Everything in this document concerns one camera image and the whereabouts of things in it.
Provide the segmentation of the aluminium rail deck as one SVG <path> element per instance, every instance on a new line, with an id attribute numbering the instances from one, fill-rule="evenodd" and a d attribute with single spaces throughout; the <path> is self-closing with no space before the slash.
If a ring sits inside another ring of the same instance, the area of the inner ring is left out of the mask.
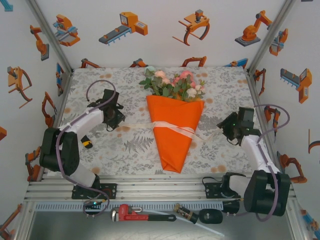
<path id="1" fill-rule="evenodd" d="M 103 175 L 103 184 L 115 183 L 119 202 L 206 201 L 205 187 L 200 175 Z M 26 202 L 72 201 L 73 184 L 56 176 L 45 176 L 31 182 L 26 190 Z"/>

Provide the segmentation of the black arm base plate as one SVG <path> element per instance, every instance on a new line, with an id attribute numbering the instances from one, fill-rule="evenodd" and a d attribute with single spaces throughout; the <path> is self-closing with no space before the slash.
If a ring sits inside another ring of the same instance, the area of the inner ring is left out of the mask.
<path id="1" fill-rule="evenodd" d="M 204 184 L 207 199 L 243 199 L 244 194 L 239 194 L 229 188 L 223 187 L 222 183 L 208 182 Z"/>
<path id="2" fill-rule="evenodd" d="M 117 194 L 117 184 L 116 183 L 101 183 L 100 191 L 106 193 L 108 197 L 113 200 L 116 198 Z M 103 194 L 96 191 L 88 190 L 80 186 L 74 186 L 71 194 L 73 200 L 88 200 L 88 199 L 107 199 Z"/>

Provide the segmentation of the cream ribbon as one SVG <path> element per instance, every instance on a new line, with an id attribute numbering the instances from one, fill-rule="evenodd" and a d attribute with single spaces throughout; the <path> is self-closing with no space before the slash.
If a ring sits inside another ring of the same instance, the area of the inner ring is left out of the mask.
<path id="1" fill-rule="evenodd" d="M 188 137 L 193 141 L 198 141 L 198 142 L 209 142 L 215 137 L 220 136 L 223 133 L 223 131 L 220 128 L 218 128 L 218 129 L 215 129 L 208 138 L 202 139 L 201 137 L 196 135 L 196 131 L 193 130 L 191 127 L 177 126 L 177 125 L 168 123 L 166 121 L 155 121 L 155 122 L 148 122 L 148 123 L 131 123 L 131 124 L 121 123 L 119 126 L 131 128 L 131 129 L 152 129 L 152 130 L 154 128 L 167 128 L 185 137 Z"/>

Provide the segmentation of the aluminium frame post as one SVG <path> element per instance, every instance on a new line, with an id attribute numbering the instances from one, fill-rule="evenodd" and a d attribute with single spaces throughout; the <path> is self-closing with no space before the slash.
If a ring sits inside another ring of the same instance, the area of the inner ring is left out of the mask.
<path id="1" fill-rule="evenodd" d="M 35 215 L 36 203 L 24 202 L 22 204 L 22 212 L 17 216 L 15 225 L 15 234 L 13 240 L 28 240 L 32 229 L 33 217 Z"/>
<path id="2" fill-rule="evenodd" d="M 286 216 L 292 240 L 309 240 L 309 233 L 296 199 L 289 199 L 287 201 Z"/>
<path id="3" fill-rule="evenodd" d="M 47 37 L 51 47 L 55 51 L 58 59 L 64 66 L 64 70 L 71 76 L 73 74 L 73 68 L 71 67 L 69 60 L 67 59 L 66 55 L 64 54 L 62 48 L 60 47 L 60 44 L 58 40 L 55 37 L 54 32 L 52 31 L 45 15 L 43 14 L 41 8 L 39 7 L 36 0 L 25 0 L 28 7 L 30 8 L 33 16 L 37 20 L 42 32 Z"/>
<path id="4" fill-rule="evenodd" d="M 269 49 L 270 45 L 272 44 L 276 34 L 278 33 L 280 27 L 282 26 L 283 22 L 287 18 L 288 14 L 290 13 L 291 9 L 293 8 L 294 4 L 297 0 L 285 0 L 282 7 L 280 8 L 278 14 L 276 15 L 271 27 L 268 30 L 264 40 L 260 48 L 258 49 L 256 55 L 254 56 L 249 68 L 248 68 L 248 75 L 251 76 L 254 74 L 256 68 L 258 67 L 259 63 L 263 59 L 265 53 Z"/>

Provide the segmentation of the orange wrapping paper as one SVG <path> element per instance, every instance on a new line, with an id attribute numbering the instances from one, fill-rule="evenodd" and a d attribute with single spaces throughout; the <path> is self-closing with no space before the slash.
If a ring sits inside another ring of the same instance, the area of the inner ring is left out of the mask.
<path id="1" fill-rule="evenodd" d="M 205 102 L 186 102 L 164 96 L 146 97 L 151 122 L 164 121 L 179 127 L 197 129 Z M 183 169 L 192 139 L 168 128 L 153 129 L 162 168 L 180 173 Z"/>

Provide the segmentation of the aluminium side rail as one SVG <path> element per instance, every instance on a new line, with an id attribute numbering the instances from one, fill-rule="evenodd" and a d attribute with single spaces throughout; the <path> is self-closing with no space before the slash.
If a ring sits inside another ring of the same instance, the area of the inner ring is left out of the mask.
<path id="1" fill-rule="evenodd" d="M 65 107 L 66 107 L 66 102 L 67 102 L 67 99 L 68 99 L 68 95 L 69 95 L 71 84 L 72 84 L 72 80 L 73 80 L 74 71 L 75 70 L 72 68 L 70 75 L 66 78 L 65 89 L 64 89 L 64 92 L 62 94 L 62 99 L 61 99 L 61 103 L 60 103 L 60 106 L 59 106 L 59 109 L 58 109 L 58 114 L 57 114 L 57 117 L 56 117 L 55 122 L 53 124 L 54 128 L 58 128 L 60 126 L 60 124 L 61 124 L 62 117 L 64 115 L 64 110 L 65 110 Z"/>
<path id="2" fill-rule="evenodd" d="M 281 165 L 277 159 L 274 144 L 271 142 L 270 137 L 275 128 L 268 126 L 264 116 L 264 107 L 267 105 L 262 104 L 259 99 L 254 78 L 247 74 L 246 79 L 254 104 L 254 112 L 258 118 L 261 136 L 245 136 L 241 143 L 241 149 L 244 150 L 253 170 L 263 170 L 266 173 L 274 174 L 281 173 Z"/>

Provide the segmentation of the small circuit board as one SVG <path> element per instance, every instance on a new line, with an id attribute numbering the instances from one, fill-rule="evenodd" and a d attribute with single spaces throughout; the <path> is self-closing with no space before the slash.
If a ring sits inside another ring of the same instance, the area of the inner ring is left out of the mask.
<path id="1" fill-rule="evenodd" d="M 83 204 L 82 210 L 89 215 L 97 214 L 102 209 L 102 203 L 100 201 L 86 201 Z"/>

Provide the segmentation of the peach fake flower spray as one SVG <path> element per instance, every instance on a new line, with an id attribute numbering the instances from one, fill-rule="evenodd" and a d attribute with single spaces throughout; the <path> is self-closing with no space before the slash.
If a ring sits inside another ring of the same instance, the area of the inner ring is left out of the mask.
<path id="1" fill-rule="evenodd" d="M 163 97 L 168 97 L 174 87 L 173 82 L 167 78 L 165 72 L 162 70 L 154 73 L 153 83 L 155 94 Z"/>

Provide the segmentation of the pink fake rose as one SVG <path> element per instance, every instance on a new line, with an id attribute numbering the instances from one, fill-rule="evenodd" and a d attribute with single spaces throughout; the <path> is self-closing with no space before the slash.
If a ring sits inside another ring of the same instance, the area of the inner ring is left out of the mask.
<path id="1" fill-rule="evenodd" d="M 185 94 L 187 89 L 196 87 L 196 83 L 194 81 L 194 75 L 192 72 L 188 70 L 183 71 L 180 75 L 175 75 L 173 84 L 179 84 L 180 86 L 182 86 L 182 88 L 185 90 Z"/>

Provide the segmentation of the red pipe wrench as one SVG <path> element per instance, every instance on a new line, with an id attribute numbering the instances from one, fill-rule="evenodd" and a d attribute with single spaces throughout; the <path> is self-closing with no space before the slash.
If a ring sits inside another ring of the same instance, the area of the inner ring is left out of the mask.
<path id="1" fill-rule="evenodd" d="M 110 212 L 113 222 L 174 222 L 177 217 L 174 214 L 142 214 L 141 207 L 133 207 L 128 204 L 121 204 Z"/>

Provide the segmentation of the white plastic strip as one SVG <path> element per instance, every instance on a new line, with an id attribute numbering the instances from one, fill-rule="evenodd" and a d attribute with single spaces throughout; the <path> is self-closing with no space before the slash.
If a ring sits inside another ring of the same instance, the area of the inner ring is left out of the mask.
<path id="1" fill-rule="evenodd" d="M 221 233 L 221 232 L 218 232 L 218 231 L 216 231 L 216 230 L 213 230 L 213 229 L 211 229 L 211 228 L 209 228 L 209 227 L 206 227 L 206 226 L 204 226 L 204 225 L 202 225 L 202 224 L 199 224 L 199 223 L 192 223 L 191 221 L 188 221 L 187 219 L 185 219 L 185 218 L 183 218 L 183 217 L 177 216 L 176 218 L 177 218 L 178 220 L 181 220 L 181 221 L 186 222 L 186 223 L 188 223 L 188 224 L 191 224 L 191 225 L 193 225 L 193 226 L 197 226 L 197 227 L 199 227 L 199 228 L 201 228 L 201 229 L 203 229 L 203 230 L 209 231 L 209 232 L 211 232 L 211 233 L 213 233 L 213 234 L 215 234 L 215 235 L 218 235 L 218 236 L 220 236 L 220 237 L 224 237 L 224 236 L 225 236 L 225 235 L 224 235 L 223 233 Z"/>

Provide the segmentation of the floral print tablecloth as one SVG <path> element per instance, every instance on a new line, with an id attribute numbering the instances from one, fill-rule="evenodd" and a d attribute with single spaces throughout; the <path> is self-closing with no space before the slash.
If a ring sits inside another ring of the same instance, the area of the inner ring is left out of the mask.
<path id="1" fill-rule="evenodd" d="M 217 124 L 239 107 L 254 103 L 246 72 L 241 67 L 190 67 L 196 82 L 205 82 L 204 109 L 194 141 L 186 155 L 183 174 L 249 173 L 252 168 L 239 146 L 215 135 Z M 160 175 L 165 171 L 151 129 L 131 129 L 130 124 L 148 123 L 146 97 L 151 93 L 140 82 L 142 68 L 79 68 L 75 70 L 62 124 L 82 114 L 90 102 L 100 99 L 105 89 L 115 87 L 125 121 L 114 131 L 100 124 L 88 133 L 92 148 L 79 146 L 80 162 L 99 175 Z"/>

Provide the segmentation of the black oval plastic object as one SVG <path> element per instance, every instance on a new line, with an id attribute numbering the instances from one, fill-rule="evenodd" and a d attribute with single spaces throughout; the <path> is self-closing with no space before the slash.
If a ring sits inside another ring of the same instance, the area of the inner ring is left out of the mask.
<path id="1" fill-rule="evenodd" d="M 223 214 L 220 210 L 205 208 L 199 211 L 198 219 L 203 224 L 221 224 Z"/>

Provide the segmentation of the brass and black cylinder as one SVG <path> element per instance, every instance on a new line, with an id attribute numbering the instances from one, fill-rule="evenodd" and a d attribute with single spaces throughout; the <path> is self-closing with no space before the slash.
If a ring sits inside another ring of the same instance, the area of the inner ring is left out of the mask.
<path id="1" fill-rule="evenodd" d="M 182 206 L 179 203 L 175 204 L 173 211 L 178 213 L 179 215 L 181 215 L 182 217 L 184 217 L 186 220 L 188 220 L 189 222 L 191 222 L 193 224 L 196 224 L 199 219 L 198 214 L 187 209 L 186 207 Z"/>

